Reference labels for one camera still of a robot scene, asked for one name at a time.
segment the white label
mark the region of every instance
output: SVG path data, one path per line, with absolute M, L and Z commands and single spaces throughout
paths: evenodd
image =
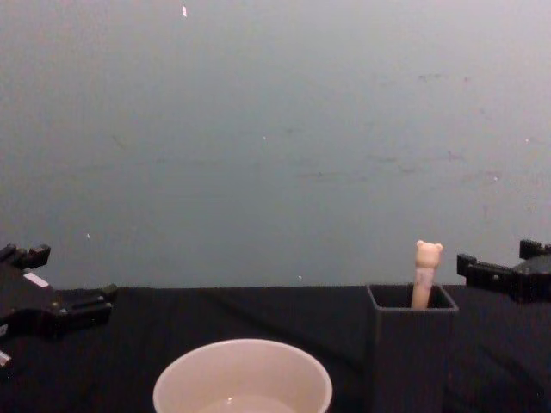
M 26 273 L 23 275 L 23 277 L 25 277 L 27 280 L 29 281 L 32 281 L 34 284 L 36 284 L 38 287 L 48 287 L 49 284 L 45 281 L 45 280 L 42 280 L 38 275 L 36 274 L 33 274 L 33 273 Z

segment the table surface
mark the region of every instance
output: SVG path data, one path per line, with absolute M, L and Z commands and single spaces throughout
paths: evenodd
M 443 411 L 551 411 L 551 305 L 446 289 L 460 313 Z M 0 413 L 153 412 L 173 360 L 245 337 L 305 349 L 331 375 L 331 412 L 361 412 L 366 305 L 364 287 L 122 288 L 106 325 L 2 343 L 13 363 L 0 372 Z

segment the water in bowl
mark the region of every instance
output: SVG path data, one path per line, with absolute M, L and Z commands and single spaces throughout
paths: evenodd
M 296 413 L 279 400 L 262 396 L 236 396 L 219 400 L 197 413 Z

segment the black container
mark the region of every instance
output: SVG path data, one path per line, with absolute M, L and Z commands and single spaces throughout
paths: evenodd
M 442 413 L 457 305 L 442 287 L 413 310 L 413 284 L 368 285 L 366 412 Z

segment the bear-topped pen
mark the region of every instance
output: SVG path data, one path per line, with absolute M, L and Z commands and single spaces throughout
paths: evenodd
M 429 304 L 430 290 L 443 246 L 441 243 L 417 241 L 415 255 L 415 283 L 413 284 L 412 308 L 423 310 Z

